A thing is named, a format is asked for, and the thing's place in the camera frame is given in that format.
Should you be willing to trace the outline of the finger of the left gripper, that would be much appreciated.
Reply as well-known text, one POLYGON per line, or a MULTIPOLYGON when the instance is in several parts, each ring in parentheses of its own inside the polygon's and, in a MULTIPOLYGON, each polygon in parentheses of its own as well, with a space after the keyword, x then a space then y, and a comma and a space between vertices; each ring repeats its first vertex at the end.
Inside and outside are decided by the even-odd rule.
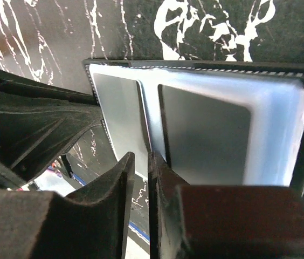
POLYGON ((0 70, 0 188, 40 176, 101 119, 91 95, 0 70))

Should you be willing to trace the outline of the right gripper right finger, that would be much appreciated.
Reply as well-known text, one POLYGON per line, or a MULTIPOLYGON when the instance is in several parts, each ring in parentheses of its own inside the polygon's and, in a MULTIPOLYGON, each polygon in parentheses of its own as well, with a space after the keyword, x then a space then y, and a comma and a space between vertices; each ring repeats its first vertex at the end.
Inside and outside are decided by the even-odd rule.
POLYGON ((151 258, 304 258, 304 201, 279 186, 190 185, 148 156, 151 258))

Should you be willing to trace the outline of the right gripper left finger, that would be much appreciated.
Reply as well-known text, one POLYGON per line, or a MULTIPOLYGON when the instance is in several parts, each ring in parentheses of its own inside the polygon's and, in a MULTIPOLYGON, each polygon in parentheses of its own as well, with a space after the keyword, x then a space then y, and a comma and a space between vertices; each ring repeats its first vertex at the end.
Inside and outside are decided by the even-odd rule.
POLYGON ((135 155, 61 196, 0 189, 0 258, 124 258, 135 155))

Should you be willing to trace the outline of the dark grey credit card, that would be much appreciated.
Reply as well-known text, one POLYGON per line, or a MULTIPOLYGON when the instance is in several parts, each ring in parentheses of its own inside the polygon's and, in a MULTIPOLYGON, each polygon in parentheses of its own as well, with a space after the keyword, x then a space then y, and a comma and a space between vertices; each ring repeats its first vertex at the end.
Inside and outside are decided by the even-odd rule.
POLYGON ((158 95, 170 167, 189 184, 241 185, 250 111, 171 86, 159 86, 158 95))

